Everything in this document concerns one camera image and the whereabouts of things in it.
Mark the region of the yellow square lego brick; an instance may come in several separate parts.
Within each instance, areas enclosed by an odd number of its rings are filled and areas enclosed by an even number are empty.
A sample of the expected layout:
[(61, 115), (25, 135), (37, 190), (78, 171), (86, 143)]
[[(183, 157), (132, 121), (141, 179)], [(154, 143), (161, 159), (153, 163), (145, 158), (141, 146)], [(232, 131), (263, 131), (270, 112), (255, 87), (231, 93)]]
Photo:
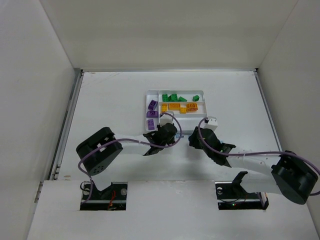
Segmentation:
[(181, 106), (180, 107), (180, 114), (186, 114), (187, 113), (187, 107), (186, 106)]

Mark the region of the purple arch lego brick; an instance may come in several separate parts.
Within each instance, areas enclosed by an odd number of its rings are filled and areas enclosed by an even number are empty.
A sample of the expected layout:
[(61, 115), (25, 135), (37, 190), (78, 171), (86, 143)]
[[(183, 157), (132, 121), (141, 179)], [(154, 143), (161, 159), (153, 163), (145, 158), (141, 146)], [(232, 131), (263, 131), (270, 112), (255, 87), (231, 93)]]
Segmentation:
[(154, 111), (156, 108), (157, 108), (157, 106), (158, 106), (158, 102), (156, 101), (156, 100), (151, 100), (150, 101), (150, 103), (148, 104), (148, 107), (147, 107), (147, 109), (149, 110), (149, 111)]

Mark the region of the green square lego brick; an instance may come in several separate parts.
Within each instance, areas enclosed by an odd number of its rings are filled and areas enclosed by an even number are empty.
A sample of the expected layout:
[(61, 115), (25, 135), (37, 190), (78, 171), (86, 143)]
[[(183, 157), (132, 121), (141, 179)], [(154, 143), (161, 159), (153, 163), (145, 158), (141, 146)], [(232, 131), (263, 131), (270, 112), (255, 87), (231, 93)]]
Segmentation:
[(162, 94), (161, 98), (162, 98), (162, 102), (169, 102), (170, 101), (167, 94)]

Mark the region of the green long lego brick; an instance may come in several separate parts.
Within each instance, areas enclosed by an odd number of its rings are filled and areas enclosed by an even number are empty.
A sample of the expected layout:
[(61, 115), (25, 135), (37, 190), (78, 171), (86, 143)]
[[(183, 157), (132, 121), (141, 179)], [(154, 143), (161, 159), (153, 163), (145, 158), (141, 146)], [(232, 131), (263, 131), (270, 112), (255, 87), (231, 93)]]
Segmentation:
[(178, 101), (179, 101), (177, 94), (171, 94), (171, 95), (168, 97), (168, 100), (169, 100), (170, 102), (178, 102)]

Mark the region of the green curved lego brick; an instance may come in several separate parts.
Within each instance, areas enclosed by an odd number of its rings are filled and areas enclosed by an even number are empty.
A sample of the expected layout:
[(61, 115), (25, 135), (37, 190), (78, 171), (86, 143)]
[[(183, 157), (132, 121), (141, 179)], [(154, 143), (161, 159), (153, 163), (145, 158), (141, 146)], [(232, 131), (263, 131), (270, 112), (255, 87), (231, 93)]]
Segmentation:
[(181, 97), (181, 96), (180, 96), (180, 97), (178, 98), (178, 101), (179, 101), (179, 102), (187, 102), (188, 100), (185, 99), (184, 97)]

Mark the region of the yellow rounded lego brick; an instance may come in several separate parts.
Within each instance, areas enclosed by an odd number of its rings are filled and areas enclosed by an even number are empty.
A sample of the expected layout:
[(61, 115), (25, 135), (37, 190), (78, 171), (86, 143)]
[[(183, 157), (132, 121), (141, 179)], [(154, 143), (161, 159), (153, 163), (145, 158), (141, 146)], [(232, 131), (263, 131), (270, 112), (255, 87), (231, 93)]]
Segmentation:
[(186, 112), (192, 113), (198, 111), (198, 104), (196, 102), (190, 102), (186, 104)]

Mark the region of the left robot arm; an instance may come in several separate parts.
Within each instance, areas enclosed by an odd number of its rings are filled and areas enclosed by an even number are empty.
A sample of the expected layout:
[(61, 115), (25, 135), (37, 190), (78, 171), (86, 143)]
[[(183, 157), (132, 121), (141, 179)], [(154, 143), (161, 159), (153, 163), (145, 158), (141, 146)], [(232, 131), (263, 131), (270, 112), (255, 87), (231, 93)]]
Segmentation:
[(177, 144), (180, 125), (173, 123), (158, 125), (157, 130), (136, 137), (124, 137), (115, 134), (109, 127), (103, 127), (76, 147), (80, 158), (78, 168), (89, 177), (90, 187), (86, 203), (94, 190), (93, 176), (100, 174), (121, 154), (152, 156)]

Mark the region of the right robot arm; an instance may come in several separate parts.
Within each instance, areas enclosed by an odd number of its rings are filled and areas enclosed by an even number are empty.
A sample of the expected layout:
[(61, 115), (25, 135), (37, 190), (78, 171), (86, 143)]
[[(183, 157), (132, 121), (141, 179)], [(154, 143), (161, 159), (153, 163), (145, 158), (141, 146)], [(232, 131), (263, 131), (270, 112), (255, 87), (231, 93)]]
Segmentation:
[(234, 144), (221, 142), (209, 128), (195, 127), (188, 138), (189, 146), (202, 150), (220, 166), (241, 171), (233, 180), (217, 182), (216, 195), (221, 202), (254, 198), (265, 200), (263, 193), (283, 195), (304, 205), (314, 192), (320, 171), (310, 167), (294, 152), (271, 152), (255, 155)]

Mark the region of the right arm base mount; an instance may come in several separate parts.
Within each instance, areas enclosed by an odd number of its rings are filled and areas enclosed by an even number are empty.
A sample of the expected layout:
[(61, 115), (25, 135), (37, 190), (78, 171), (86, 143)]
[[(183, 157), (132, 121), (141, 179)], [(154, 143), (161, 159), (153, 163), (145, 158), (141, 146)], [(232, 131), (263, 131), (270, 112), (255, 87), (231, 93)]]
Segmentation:
[(215, 182), (215, 193), (219, 210), (266, 210), (269, 200), (266, 193), (247, 192), (241, 186), (248, 174), (241, 171), (232, 181)]

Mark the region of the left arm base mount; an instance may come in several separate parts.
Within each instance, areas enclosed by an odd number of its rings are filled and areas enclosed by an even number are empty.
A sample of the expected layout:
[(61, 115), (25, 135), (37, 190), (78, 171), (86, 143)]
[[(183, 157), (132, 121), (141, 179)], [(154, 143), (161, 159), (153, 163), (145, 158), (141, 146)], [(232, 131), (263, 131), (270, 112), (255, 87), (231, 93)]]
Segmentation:
[(80, 185), (82, 191), (81, 211), (125, 211), (127, 208), (127, 182), (112, 182), (104, 190), (98, 190), (93, 185), (90, 195), (91, 184), (84, 181)]

